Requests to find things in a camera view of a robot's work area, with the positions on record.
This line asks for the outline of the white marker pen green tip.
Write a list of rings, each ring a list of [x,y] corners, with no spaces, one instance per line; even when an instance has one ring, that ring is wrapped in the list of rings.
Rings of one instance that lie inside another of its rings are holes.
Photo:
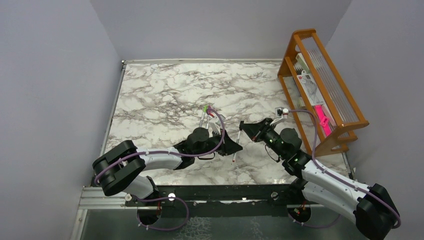
[[[202,114],[201,114],[200,122],[199,122],[199,125],[198,125],[199,128],[201,128],[203,126],[205,114],[206,114],[205,111],[203,111]]]

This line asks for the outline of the white marker pen red end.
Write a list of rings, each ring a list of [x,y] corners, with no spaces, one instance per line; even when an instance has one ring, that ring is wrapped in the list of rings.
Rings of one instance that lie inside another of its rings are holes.
[[[236,140],[235,140],[235,144],[236,144],[236,146],[235,146],[234,153],[233,153],[233,155],[232,155],[232,162],[233,162],[233,163],[236,161],[236,155],[237,155],[237,152],[238,152],[238,151],[240,151],[240,150],[239,150],[239,147],[240,147],[240,145],[239,145],[239,140],[240,140],[241,132],[242,132],[242,130],[240,130],[240,129],[239,129],[238,134],[237,134],[237,138],[236,138]]]

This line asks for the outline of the black pen cap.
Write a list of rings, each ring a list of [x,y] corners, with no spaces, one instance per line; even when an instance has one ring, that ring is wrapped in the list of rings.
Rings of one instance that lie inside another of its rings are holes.
[[[243,130],[243,125],[244,125],[244,121],[240,121],[239,122],[239,130],[242,131]]]

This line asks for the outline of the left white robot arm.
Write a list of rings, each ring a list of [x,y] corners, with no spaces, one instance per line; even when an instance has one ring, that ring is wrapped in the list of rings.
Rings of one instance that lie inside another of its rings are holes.
[[[94,183],[101,186],[105,196],[124,192],[149,206],[160,193],[153,179],[141,176],[141,172],[182,170],[196,159],[207,160],[209,154],[228,156],[241,150],[243,147],[233,141],[226,130],[210,134],[203,127],[195,128],[187,139],[169,148],[138,150],[131,140],[125,140],[93,162]]]

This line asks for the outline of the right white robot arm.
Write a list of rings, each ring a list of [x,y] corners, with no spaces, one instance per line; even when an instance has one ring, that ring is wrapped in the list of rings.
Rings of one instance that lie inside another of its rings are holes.
[[[329,169],[301,150],[302,140],[295,129],[277,133],[271,123],[270,118],[257,123],[241,121],[239,128],[253,142],[265,143],[282,160],[286,172],[300,181],[288,190],[292,202],[323,205],[353,222],[370,240],[383,240],[398,226],[399,211],[385,187],[369,186]]]

